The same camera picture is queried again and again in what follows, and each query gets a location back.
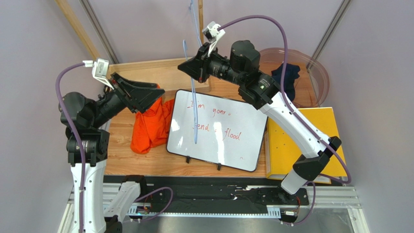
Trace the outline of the light blue wire hanger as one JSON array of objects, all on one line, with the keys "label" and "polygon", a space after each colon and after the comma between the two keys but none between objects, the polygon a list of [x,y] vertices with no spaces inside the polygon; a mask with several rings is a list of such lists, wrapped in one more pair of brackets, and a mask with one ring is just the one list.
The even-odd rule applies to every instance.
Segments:
[{"label": "light blue wire hanger", "polygon": [[196,39],[197,39],[197,43],[198,43],[199,46],[202,46],[202,41],[201,41],[201,38],[199,36],[197,16],[195,14],[194,0],[190,0],[189,11],[190,11],[190,14],[192,16],[192,23],[194,25],[195,36],[196,36]]}]

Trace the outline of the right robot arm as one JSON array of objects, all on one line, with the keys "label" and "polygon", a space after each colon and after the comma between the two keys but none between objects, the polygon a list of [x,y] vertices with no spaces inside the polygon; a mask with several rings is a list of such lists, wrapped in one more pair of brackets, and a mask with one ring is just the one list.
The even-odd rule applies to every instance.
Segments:
[{"label": "right robot arm", "polygon": [[260,53],[249,40],[236,41],[230,57],[223,57],[210,43],[203,44],[197,54],[178,65],[199,83],[211,76],[238,85],[238,94],[255,109],[280,126],[301,151],[292,170],[281,182],[281,188],[293,195],[306,183],[314,181],[337,154],[342,142],[328,137],[313,126],[287,99],[282,84],[259,69]]}]

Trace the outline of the wooden clothes rack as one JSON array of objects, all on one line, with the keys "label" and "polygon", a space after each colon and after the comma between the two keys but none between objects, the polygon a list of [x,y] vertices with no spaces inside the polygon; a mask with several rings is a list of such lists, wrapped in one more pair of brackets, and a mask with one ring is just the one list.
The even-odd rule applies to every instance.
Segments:
[{"label": "wooden clothes rack", "polygon": [[[57,6],[84,45],[90,60],[109,61],[109,72],[157,83],[172,96],[191,88],[177,69],[198,49],[190,0],[58,0]],[[194,0],[199,36],[203,2]]]}]

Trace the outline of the orange t shirt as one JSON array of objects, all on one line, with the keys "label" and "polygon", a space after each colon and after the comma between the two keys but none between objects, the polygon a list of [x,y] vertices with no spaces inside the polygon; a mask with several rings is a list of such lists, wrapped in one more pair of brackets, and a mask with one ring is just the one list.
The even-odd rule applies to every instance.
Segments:
[{"label": "orange t shirt", "polygon": [[134,153],[146,154],[152,148],[166,144],[172,121],[175,99],[158,98],[145,112],[137,113],[130,148]]}]

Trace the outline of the navy blue t shirt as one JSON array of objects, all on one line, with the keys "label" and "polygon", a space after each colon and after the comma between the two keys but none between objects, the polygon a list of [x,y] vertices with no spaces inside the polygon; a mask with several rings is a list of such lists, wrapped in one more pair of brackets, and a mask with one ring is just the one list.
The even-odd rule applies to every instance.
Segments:
[{"label": "navy blue t shirt", "polygon": [[[282,75],[283,65],[280,65],[277,69],[271,71],[272,78],[278,83],[281,84],[281,75]],[[287,64],[284,76],[284,91],[290,101],[293,101],[296,96],[294,83],[295,80],[300,77],[300,67],[298,65]]]}]

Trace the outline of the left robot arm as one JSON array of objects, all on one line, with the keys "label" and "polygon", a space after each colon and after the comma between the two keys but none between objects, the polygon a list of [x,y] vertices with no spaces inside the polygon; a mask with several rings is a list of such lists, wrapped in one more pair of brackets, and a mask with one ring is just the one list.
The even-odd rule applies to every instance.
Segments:
[{"label": "left robot arm", "polygon": [[92,100],[78,92],[62,95],[60,81],[55,83],[75,189],[73,233],[122,232],[127,211],[146,184],[144,176],[128,175],[109,207],[103,208],[110,137],[103,126],[124,109],[134,114],[146,112],[165,91],[155,83],[131,81],[118,73],[111,75],[109,85],[112,90]]}]

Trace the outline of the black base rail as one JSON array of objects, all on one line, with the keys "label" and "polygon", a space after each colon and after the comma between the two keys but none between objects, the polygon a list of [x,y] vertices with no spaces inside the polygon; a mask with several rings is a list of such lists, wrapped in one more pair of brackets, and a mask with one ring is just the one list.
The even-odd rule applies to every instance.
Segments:
[{"label": "black base rail", "polygon": [[289,195],[280,181],[265,178],[147,176],[145,180],[143,199],[126,212],[135,219],[159,215],[273,218],[295,223],[310,210],[361,207],[350,186],[309,184]]}]

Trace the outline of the white dry erase board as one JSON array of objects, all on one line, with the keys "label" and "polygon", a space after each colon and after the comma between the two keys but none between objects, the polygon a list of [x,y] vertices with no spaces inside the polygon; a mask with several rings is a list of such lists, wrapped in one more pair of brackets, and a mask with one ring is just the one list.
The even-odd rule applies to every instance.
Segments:
[{"label": "white dry erase board", "polygon": [[257,169],[267,116],[252,105],[196,94],[198,142],[193,137],[191,92],[178,90],[166,144],[169,153],[248,172]]}]

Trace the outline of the aluminium frame post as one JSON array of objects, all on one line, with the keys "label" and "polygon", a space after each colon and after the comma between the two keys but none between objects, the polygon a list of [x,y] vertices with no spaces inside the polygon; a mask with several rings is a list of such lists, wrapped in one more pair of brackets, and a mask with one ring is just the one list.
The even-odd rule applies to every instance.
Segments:
[{"label": "aluminium frame post", "polygon": [[351,6],[353,0],[342,0],[338,9],[336,10],[333,18],[331,19],[327,29],[325,30],[321,40],[319,41],[314,53],[311,58],[315,61],[318,61],[319,57],[322,55],[326,45],[333,36],[336,28],[339,26],[342,18],[345,16],[347,10]]}]

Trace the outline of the transparent plastic basin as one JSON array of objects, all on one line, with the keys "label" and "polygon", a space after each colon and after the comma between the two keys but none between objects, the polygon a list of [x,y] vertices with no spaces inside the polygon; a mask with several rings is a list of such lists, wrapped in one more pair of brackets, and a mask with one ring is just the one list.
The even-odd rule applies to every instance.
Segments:
[{"label": "transparent plastic basin", "polygon": [[[271,75],[283,62],[283,48],[268,48],[260,51],[260,70]],[[300,77],[295,80],[296,96],[294,104],[297,108],[321,107],[330,88],[330,79],[325,67],[310,56],[288,49],[288,63],[300,67]]]}]

